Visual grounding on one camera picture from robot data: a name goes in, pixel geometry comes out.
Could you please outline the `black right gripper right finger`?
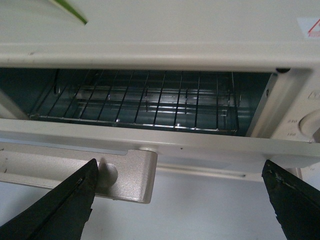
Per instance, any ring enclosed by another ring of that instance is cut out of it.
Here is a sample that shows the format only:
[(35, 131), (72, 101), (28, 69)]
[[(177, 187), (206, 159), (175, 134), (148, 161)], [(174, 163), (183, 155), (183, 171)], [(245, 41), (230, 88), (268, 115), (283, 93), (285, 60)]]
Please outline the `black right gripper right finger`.
[(288, 240), (320, 238), (320, 191), (266, 160), (262, 178), (269, 200)]

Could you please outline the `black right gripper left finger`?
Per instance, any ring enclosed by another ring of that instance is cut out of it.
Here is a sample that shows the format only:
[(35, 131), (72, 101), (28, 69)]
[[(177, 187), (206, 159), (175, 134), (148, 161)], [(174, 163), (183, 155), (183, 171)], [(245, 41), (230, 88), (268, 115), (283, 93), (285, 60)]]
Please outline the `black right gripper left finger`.
[(0, 227), (2, 240), (79, 240), (92, 212), (98, 182), (96, 159)]

